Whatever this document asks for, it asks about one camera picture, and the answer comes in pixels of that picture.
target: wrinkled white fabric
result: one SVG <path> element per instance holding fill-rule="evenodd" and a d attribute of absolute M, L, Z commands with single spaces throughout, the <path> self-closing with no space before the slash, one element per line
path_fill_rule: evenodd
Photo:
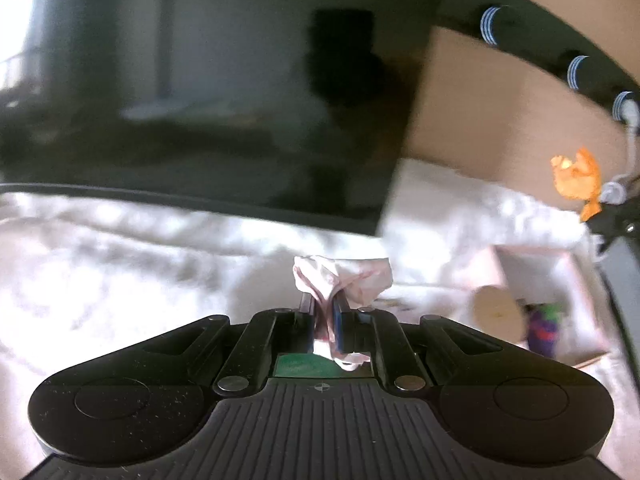
<path fill-rule="evenodd" d="M 379 238 L 152 205 L 2 195 L 0 478 L 17 480 L 42 459 L 27 420 L 41 380 L 209 314 L 237 323 L 265 308 L 296 307 L 294 256 L 389 257 L 395 284 L 387 308 L 417 320 L 452 311 L 421 298 L 432 297 L 434 285 L 456 287 L 478 250 L 526 244 L 578 251 L 613 343 L 588 370 L 616 407 L 601 457 L 631 480 L 640 470 L 638 398 L 586 241 L 574 213 L 415 160 L 399 166 Z"/>
<path fill-rule="evenodd" d="M 314 354 L 335 361 L 347 371 L 371 361 L 365 354 L 343 354 L 338 350 L 332 302 L 343 290 L 351 308 L 371 305 L 394 282 L 388 258 L 332 260 L 324 256 L 296 256 L 293 277 L 296 288 L 311 294 L 318 305 L 314 313 Z"/>

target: black curved strip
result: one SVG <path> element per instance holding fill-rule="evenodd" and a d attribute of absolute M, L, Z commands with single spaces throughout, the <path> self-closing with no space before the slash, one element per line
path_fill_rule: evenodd
<path fill-rule="evenodd" d="M 636 81 L 588 38 L 530 0 L 442 0 L 436 24 L 483 41 L 482 14 L 498 5 L 507 6 L 493 21 L 499 50 L 536 65 L 565 84 L 575 56 L 589 56 L 577 70 L 578 92 L 608 113 L 621 91 L 640 91 Z"/>

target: black screen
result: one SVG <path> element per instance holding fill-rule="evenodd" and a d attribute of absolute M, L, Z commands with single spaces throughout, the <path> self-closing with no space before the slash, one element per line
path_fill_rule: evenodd
<path fill-rule="evenodd" d="M 0 189 L 373 234 L 438 1 L 0 0 Z"/>

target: ribbed black surface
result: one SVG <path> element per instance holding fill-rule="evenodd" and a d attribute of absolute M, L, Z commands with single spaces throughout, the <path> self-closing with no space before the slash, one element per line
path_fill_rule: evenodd
<path fill-rule="evenodd" d="M 112 468 L 49 458 L 28 478 L 590 480 L 616 476 L 593 458 L 552 468 L 492 462 L 455 442 L 426 403 L 390 396 L 373 379 L 271 379 L 256 396 L 220 402 L 196 437 L 162 458 Z"/>

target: orange plush toy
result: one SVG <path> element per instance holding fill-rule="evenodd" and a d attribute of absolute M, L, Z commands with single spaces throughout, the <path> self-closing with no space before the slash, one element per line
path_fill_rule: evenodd
<path fill-rule="evenodd" d="M 558 155 L 551 159 L 556 189 L 565 198 L 586 200 L 580 220 L 586 222 L 602 211 L 598 199 L 602 188 L 600 168 L 593 155 L 581 148 L 575 155 L 575 162 Z"/>

